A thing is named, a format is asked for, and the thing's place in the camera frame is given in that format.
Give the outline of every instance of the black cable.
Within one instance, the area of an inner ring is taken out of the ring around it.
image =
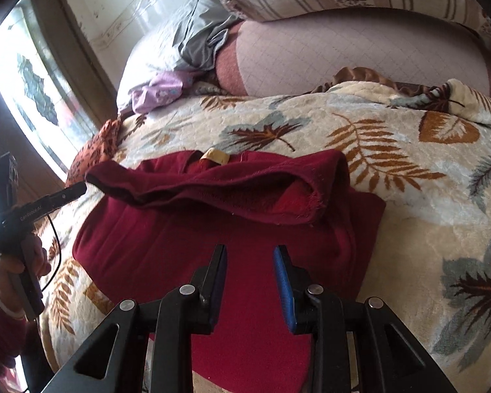
[[[56,233],[56,229],[54,227],[53,220],[51,220],[51,218],[49,217],[49,215],[47,215],[46,217],[49,220],[49,223],[51,223],[51,227],[53,228],[53,232],[54,232],[54,237],[56,238],[56,243],[58,244],[58,264],[56,265],[56,269],[53,272],[53,276],[47,282],[47,284],[45,284],[45,286],[42,288],[42,292],[44,292],[44,290],[49,286],[49,284],[51,282],[53,282],[54,277],[58,273],[58,269],[60,269],[60,264],[62,263],[62,248],[60,246],[60,240],[58,239],[58,234]]]
[[[51,276],[51,279],[42,288],[42,292],[49,286],[49,284],[51,282],[53,282],[53,279],[56,276],[56,274],[58,273],[58,269],[60,269],[60,265],[62,264],[62,248],[60,246],[60,240],[58,238],[58,234],[56,233],[56,228],[55,228],[55,226],[53,224],[53,220],[51,220],[50,216],[47,215],[46,217],[49,220],[49,223],[51,224],[51,227],[53,228],[54,237],[56,238],[56,243],[58,244],[58,254],[59,254],[59,256],[58,256],[58,264],[56,265],[56,269],[53,272],[53,276]],[[38,372],[38,367],[39,366],[40,366],[40,357],[38,357],[38,360],[37,360],[37,370],[36,370],[36,372]],[[27,386],[26,389],[22,393],[27,393],[28,390],[29,390],[29,386]]]

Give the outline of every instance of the blue gripper pad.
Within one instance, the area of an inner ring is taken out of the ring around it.
[[[284,262],[284,257],[280,250],[280,246],[274,249],[273,259],[276,284],[278,285],[284,321],[289,328],[289,331],[294,334],[296,332],[295,299],[293,297],[291,283],[289,282],[289,276],[287,275],[287,262]]]
[[[218,317],[220,316],[220,305],[222,304],[222,296],[224,295],[224,285],[226,283],[227,274],[227,250],[223,246],[220,261],[218,262],[218,269],[215,276],[215,283],[211,292],[211,304],[209,307],[209,324],[211,330],[215,329],[215,325],[218,323]]]

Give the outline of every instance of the bracelet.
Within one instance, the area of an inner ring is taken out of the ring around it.
[[[23,309],[20,310],[19,312],[13,312],[3,303],[1,299],[0,299],[0,308],[4,311],[6,315],[12,317],[13,319],[22,320],[26,317],[26,313]]]

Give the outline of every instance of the floral blanket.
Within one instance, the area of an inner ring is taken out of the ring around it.
[[[187,97],[127,119],[118,133],[114,160],[136,167],[165,153],[210,147],[291,157],[331,148],[344,152],[352,185],[387,202],[359,300],[381,297],[459,393],[487,392],[490,98],[457,80],[419,87],[415,93],[370,80],[333,82],[319,93],[301,96]],[[80,226],[100,198],[101,192],[89,186],[54,221],[62,265],[47,289],[40,320],[54,369],[114,306],[71,254]],[[55,267],[58,251],[51,229],[44,229],[42,241]],[[224,390],[195,374],[195,391]]]

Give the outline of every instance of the wrist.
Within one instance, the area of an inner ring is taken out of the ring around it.
[[[13,319],[22,320],[26,317],[25,311],[21,306],[14,306],[11,303],[4,302],[2,300],[2,296],[0,295],[0,308],[4,311],[4,313]]]

